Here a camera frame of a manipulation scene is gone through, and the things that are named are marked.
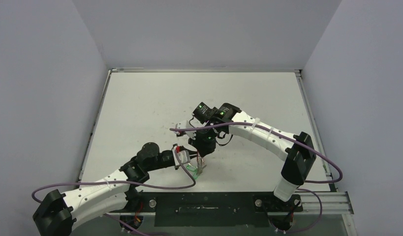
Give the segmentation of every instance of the wall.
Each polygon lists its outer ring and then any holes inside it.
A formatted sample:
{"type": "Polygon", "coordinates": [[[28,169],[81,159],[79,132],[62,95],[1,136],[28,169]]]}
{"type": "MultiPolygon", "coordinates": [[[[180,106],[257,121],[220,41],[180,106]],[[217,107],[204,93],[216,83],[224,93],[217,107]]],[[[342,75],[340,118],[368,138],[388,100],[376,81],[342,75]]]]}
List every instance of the wall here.
{"type": "Polygon", "coordinates": [[[360,235],[403,235],[403,0],[343,0],[303,70],[360,235]]]}
{"type": "Polygon", "coordinates": [[[303,68],[341,0],[73,0],[109,67],[303,68]]]}
{"type": "Polygon", "coordinates": [[[78,177],[106,76],[70,0],[0,0],[1,236],[38,235],[32,190],[78,177]]]}

